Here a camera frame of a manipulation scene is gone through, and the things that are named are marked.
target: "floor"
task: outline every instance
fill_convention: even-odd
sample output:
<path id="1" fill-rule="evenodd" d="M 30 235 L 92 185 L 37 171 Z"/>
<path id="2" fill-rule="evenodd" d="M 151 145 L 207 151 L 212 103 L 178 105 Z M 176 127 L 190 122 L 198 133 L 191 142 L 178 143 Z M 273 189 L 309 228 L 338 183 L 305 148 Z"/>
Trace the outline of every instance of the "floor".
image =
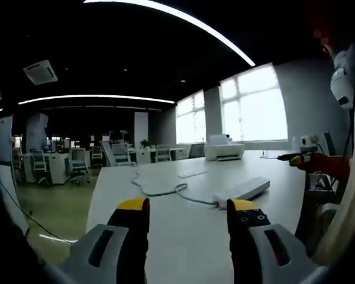
<path id="1" fill-rule="evenodd" d="M 19 183 L 18 198 L 23 210 L 58 238 L 77 240 L 85 233 L 89 206 L 99 169 L 90 169 L 90 183 L 40 186 Z M 62 263 L 70 253 L 70 244 L 51 240 L 55 237 L 28 219 L 27 238 L 48 264 Z"/>

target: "white desk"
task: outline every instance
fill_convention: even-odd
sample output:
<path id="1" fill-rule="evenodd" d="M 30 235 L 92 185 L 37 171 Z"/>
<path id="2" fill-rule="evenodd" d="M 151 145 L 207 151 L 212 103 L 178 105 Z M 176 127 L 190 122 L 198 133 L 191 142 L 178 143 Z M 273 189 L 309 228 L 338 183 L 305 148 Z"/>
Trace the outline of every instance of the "white desk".
<path id="1" fill-rule="evenodd" d="M 171 151 L 181 151 L 181 150 L 185 150 L 185 148 L 171 148 Z M 149 152 L 156 152 L 156 149 L 150 149 L 150 150 L 146 150 L 146 149 L 135 149 L 135 148 L 129 148 L 129 153 L 136 153 L 138 151 L 149 151 Z"/>
<path id="2" fill-rule="evenodd" d="M 269 151 L 269 156 L 286 153 Z M 212 201 L 211 192 L 255 176 L 270 179 L 270 188 L 254 203 L 271 223 L 280 223 L 294 233 L 304 197 L 305 172 L 287 162 L 261 159 L 262 151 L 245 151 L 243 160 L 205 162 L 205 158 L 161 162 L 139 166 L 146 192 L 172 190 L 181 182 L 189 189 L 182 194 Z M 179 179 L 178 175 L 197 170 L 208 173 Z M 89 208 L 86 230 L 106 224 L 122 201 L 141 196 L 130 183 L 134 167 L 101 169 Z M 168 195 L 150 198 L 149 251 L 146 260 L 148 283 L 234 283 L 226 211 Z"/>
<path id="3" fill-rule="evenodd" d="M 170 151 L 175 152 L 175 159 L 176 160 L 182 160 L 182 159 L 187 159 L 188 154 L 186 152 L 186 148 L 171 148 Z M 134 148 L 129 148 L 129 154 L 137 154 L 137 153 L 148 153 L 150 156 L 151 160 L 151 153 L 155 153 L 156 149 L 134 149 Z"/>
<path id="4" fill-rule="evenodd" d="M 33 175 L 33 161 L 30 153 L 21 154 L 24 161 L 24 170 L 26 181 L 30 183 L 36 182 L 36 179 Z M 45 153 L 45 157 L 49 158 L 49 166 L 50 166 L 50 175 L 51 181 L 55 185 L 64 184 L 69 175 L 67 174 L 69 169 L 69 164 L 66 164 L 66 159 L 69 158 L 69 154 L 60 154 L 60 153 Z"/>

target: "window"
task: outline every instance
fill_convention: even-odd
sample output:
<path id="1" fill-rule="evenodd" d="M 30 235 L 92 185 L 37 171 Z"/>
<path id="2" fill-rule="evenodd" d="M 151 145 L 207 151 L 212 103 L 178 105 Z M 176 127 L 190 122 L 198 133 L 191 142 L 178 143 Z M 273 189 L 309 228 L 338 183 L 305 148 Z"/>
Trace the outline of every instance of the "window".
<path id="1" fill-rule="evenodd" d="M 15 136 L 14 137 L 14 147 L 15 148 L 21 148 L 21 140 L 22 140 L 22 136 Z"/>
<path id="2" fill-rule="evenodd" d="M 234 141 L 287 140 L 283 97 L 271 64 L 221 82 L 222 127 Z"/>
<path id="3" fill-rule="evenodd" d="M 205 103 L 204 93 L 198 92 L 177 103 L 176 106 L 176 142 L 205 142 Z"/>
<path id="4" fill-rule="evenodd" d="M 71 148 L 80 148 L 80 141 L 72 141 L 71 140 Z"/>

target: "white power strip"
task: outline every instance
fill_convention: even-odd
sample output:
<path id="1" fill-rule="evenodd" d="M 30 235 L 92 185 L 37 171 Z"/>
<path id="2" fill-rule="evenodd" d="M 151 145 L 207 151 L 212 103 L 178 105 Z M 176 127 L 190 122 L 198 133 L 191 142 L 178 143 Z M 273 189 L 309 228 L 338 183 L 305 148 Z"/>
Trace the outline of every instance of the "white power strip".
<path id="1" fill-rule="evenodd" d="M 213 201 L 218 202 L 221 209 L 226 209 L 228 199 L 248 200 L 262 193 L 270 187 L 270 181 L 261 176 L 254 177 L 246 182 L 230 188 L 213 193 Z"/>

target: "air conditioning vent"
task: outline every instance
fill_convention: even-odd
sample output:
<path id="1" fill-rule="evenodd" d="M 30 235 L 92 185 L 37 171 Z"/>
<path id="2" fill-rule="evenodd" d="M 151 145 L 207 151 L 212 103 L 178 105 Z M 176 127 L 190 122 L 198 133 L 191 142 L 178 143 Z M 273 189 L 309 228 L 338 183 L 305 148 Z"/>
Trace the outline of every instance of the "air conditioning vent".
<path id="1" fill-rule="evenodd" d="M 58 81 L 58 77 L 48 60 L 25 67 L 24 72 L 35 85 Z"/>

